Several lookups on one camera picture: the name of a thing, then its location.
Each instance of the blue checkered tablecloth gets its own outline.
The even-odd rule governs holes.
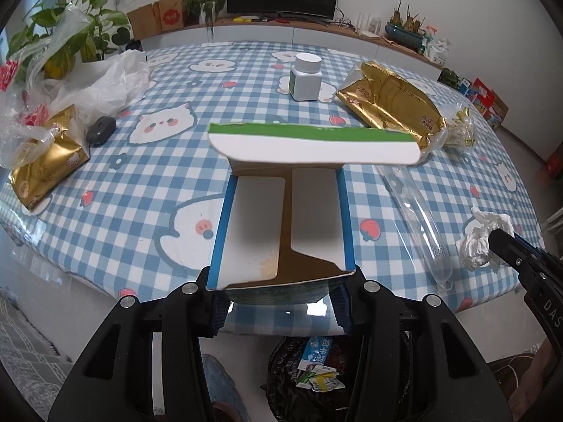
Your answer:
[[[288,74],[296,52],[323,57],[317,102],[295,102]],[[0,188],[0,222],[41,256],[107,293],[141,301],[166,296],[195,280],[209,263],[229,163],[210,148],[210,122],[258,121],[353,125],[361,122],[333,98],[360,58],[323,47],[239,42],[169,47],[148,52],[151,88],[119,115],[118,128],[91,159],[59,184],[44,210],[29,216],[9,184]],[[466,101],[458,92],[388,66],[437,105]],[[452,310],[474,306],[514,289],[516,272],[503,266],[460,268],[455,241],[472,228],[471,206],[505,212],[532,245],[536,214],[498,138],[471,107],[477,148],[437,151],[410,174],[446,242],[454,288],[443,295]],[[345,167],[354,252],[366,277],[400,296],[437,293],[399,207],[374,166]],[[237,333],[339,334],[328,297],[304,306],[234,305],[224,327]]]

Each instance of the floor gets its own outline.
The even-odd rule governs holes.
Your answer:
[[[539,222],[562,204],[561,183],[549,180],[542,163],[508,133],[499,132],[526,185]],[[555,242],[545,236],[548,250],[558,254]],[[32,251],[16,248],[0,233],[0,255],[9,256],[0,270],[0,286],[7,289],[29,321],[52,341],[63,355],[75,360],[115,300],[61,272]],[[523,301],[524,291],[510,293],[458,314],[460,322],[487,361],[523,352],[544,339],[543,331]],[[265,393],[267,362],[280,338],[219,334],[202,339],[205,353],[217,357],[235,380],[254,421],[273,422]],[[160,338],[154,340],[154,404],[163,407],[159,366]]]

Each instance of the tv stand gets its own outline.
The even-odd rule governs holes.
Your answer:
[[[286,13],[265,13],[268,19],[286,19],[292,22],[310,22],[311,24],[320,24],[324,27],[328,27],[330,21],[326,21],[322,17],[316,15],[306,15],[306,14],[286,14]]]
[[[256,15],[266,18],[266,14],[256,13]],[[406,47],[391,43],[385,38],[361,36],[347,27],[323,24],[325,21],[320,18],[316,18],[314,22],[309,22],[304,21],[303,19],[306,17],[300,14],[279,15],[289,17],[291,20],[289,23],[282,24],[275,20],[269,22],[262,20],[235,22],[232,16],[219,18],[213,24],[213,33],[204,24],[194,25],[143,39],[143,48],[151,50],[184,44],[274,41],[340,50],[357,55],[358,59],[368,58],[377,62],[396,65],[432,80],[436,80],[440,76],[442,70],[440,66],[431,63],[427,58],[406,49]]]

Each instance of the gold snack bag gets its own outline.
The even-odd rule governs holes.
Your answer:
[[[444,118],[430,98],[375,62],[355,68],[336,95],[370,127],[410,133],[420,149],[440,132],[445,136]]]
[[[10,173],[13,191],[29,210],[90,158],[84,138],[85,128],[76,117],[74,106],[54,115],[43,127],[55,135],[51,147],[36,161]]]

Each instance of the metal screw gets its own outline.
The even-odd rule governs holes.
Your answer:
[[[437,295],[429,295],[426,297],[426,303],[434,308],[437,308],[442,304],[442,300],[440,300],[440,297]]]
[[[130,308],[135,304],[135,298],[132,296],[124,296],[119,302],[122,308]]]
[[[195,282],[188,282],[182,286],[182,292],[186,295],[193,295],[198,291],[198,285]]]
[[[381,286],[378,283],[376,283],[376,281],[365,281],[364,289],[374,294],[375,292],[379,292]]]

